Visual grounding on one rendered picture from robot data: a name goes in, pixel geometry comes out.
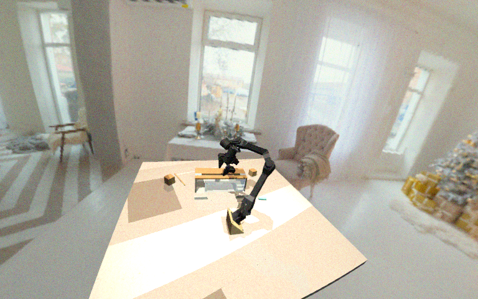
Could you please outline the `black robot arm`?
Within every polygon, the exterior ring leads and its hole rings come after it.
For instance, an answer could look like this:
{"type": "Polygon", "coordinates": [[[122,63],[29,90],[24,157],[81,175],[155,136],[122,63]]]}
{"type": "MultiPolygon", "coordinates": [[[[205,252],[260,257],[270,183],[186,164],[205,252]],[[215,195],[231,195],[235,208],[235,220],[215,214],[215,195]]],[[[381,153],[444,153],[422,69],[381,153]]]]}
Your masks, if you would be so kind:
{"type": "Polygon", "coordinates": [[[228,150],[227,153],[230,156],[234,156],[235,159],[232,160],[231,164],[237,165],[239,163],[239,160],[236,158],[236,153],[241,152],[241,149],[247,149],[250,151],[253,151],[255,153],[258,153],[260,155],[263,155],[265,159],[265,165],[263,166],[263,172],[259,178],[259,180],[256,182],[252,192],[250,193],[249,196],[245,196],[244,199],[242,200],[241,203],[241,208],[237,209],[234,212],[230,212],[232,216],[232,220],[236,222],[238,225],[240,225],[239,222],[243,221],[246,219],[246,216],[251,215],[251,210],[255,204],[256,197],[258,193],[260,192],[262,186],[264,185],[266,178],[275,170],[275,164],[273,160],[271,160],[269,151],[267,149],[261,148],[259,146],[253,145],[246,140],[244,140],[241,137],[238,137],[233,140],[229,140],[228,138],[222,139],[220,142],[220,145],[225,149],[228,150]]]}

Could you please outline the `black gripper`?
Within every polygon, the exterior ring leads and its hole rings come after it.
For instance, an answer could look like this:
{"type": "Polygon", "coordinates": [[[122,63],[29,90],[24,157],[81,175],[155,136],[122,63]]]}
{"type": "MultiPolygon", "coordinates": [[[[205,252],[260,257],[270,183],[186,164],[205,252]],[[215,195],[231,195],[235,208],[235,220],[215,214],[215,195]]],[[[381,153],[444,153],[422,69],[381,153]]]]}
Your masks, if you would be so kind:
{"type": "Polygon", "coordinates": [[[235,173],[235,168],[230,165],[233,159],[235,159],[234,156],[230,156],[228,153],[218,154],[218,168],[220,169],[223,163],[227,165],[223,170],[223,176],[225,176],[228,173],[235,173]]]}

